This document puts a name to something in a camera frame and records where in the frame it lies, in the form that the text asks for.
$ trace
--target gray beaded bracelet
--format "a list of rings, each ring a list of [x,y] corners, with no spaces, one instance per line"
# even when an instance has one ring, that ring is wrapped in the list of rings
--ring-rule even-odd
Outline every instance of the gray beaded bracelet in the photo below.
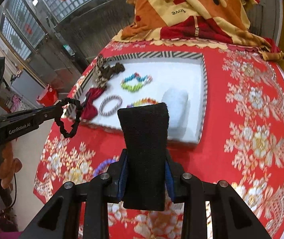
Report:
[[[105,105],[106,105],[109,101],[111,101],[111,100],[118,100],[119,102],[118,102],[118,104],[117,104],[113,109],[111,109],[110,111],[108,111],[108,112],[103,112],[103,109],[104,109]],[[105,117],[111,116],[111,115],[113,115],[113,114],[121,107],[121,105],[122,105],[122,98],[121,98],[120,96],[118,96],[118,95],[111,95],[111,96],[108,96],[108,97],[106,97],[106,98],[103,100],[103,102],[101,103],[100,108],[99,108],[99,114],[102,115],[102,116],[105,116]]]

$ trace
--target red tablecloth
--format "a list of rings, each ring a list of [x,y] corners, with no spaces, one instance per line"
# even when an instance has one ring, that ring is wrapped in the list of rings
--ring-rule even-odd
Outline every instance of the red tablecloth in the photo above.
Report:
[[[170,145],[170,154],[201,180],[227,180],[270,235],[280,238],[284,231],[284,79],[278,66],[253,52],[146,42],[111,42],[102,54],[109,57],[144,51],[203,53],[208,78],[203,135],[197,146]],[[94,64],[69,96],[75,94]],[[72,123],[63,121],[70,129]],[[34,194],[45,203],[62,183],[91,180],[98,165],[117,159],[123,148],[120,134],[80,126],[74,138],[64,139],[53,124],[38,166]],[[166,209],[146,212],[126,210],[121,203],[109,204],[110,235],[113,239],[179,238],[183,204],[172,204],[167,198]],[[207,212],[208,234],[212,236],[209,207]]]

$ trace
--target red bag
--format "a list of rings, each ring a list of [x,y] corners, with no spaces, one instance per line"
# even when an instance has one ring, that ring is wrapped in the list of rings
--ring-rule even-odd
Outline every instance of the red bag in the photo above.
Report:
[[[37,103],[43,105],[44,107],[49,107],[54,105],[57,100],[58,92],[48,84],[41,95],[38,96]]]

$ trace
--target white tray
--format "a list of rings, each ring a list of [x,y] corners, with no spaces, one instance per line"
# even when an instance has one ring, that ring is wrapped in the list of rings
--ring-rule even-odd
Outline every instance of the white tray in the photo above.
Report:
[[[168,137],[169,140],[181,141],[184,143],[198,144],[203,129],[204,115],[207,101],[207,76],[204,57],[200,53],[192,52],[141,52],[118,55],[106,58],[110,66],[120,62],[124,65],[125,71],[113,76],[107,83],[106,91],[93,102],[99,109],[102,101],[109,95],[119,95],[123,99],[122,108],[142,98],[152,98],[161,102],[163,94],[170,88],[185,89],[189,93],[189,100],[185,112],[183,125],[179,136]],[[138,72],[141,76],[151,75],[153,81],[145,85],[138,92],[131,93],[123,90],[121,81]],[[96,76],[92,71],[83,81],[74,98],[84,102],[85,94],[95,85]],[[110,110],[117,101],[111,101],[104,111]],[[74,119],[74,107],[71,105],[66,116]],[[90,125],[97,125],[110,130],[121,130],[117,114],[109,117],[96,116],[89,121]]]

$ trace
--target black and white striped border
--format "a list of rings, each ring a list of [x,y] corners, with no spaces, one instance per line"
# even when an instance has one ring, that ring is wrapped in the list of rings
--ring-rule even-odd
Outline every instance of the black and white striped border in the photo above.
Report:
[[[202,137],[203,125],[204,125],[204,117],[206,111],[206,103],[207,103],[207,73],[206,73],[206,65],[204,56],[201,53],[195,52],[184,52],[184,51],[157,51],[157,52],[139,52],[139,53],[130,53],[130,54],[123,54],[117,55],[113,57],[106,58],[106,62],[113,62],[113,61],[120,61],[120,60],[129,60],[129,59],[142,59],[142,58],[183,58],[183,59],[200,59],[202,62],[203,68],[203,77],[204,77],[204,95],[203,95],[203,109],[202,109],[202,119],[200,125],[200,132],[198,134],[198,138],[196,143],[200,142]],[[87,85],[88,81],[92,77],[94,71],[93,69],[87,75],[81,86],[79,87],[78,91],[74,95],[74,99],[78,100],[83,93],[84,87]],[[74,105],[70,104],[68,109],[66,110],[66,117],[71,117],[71,113],[74,109]]]

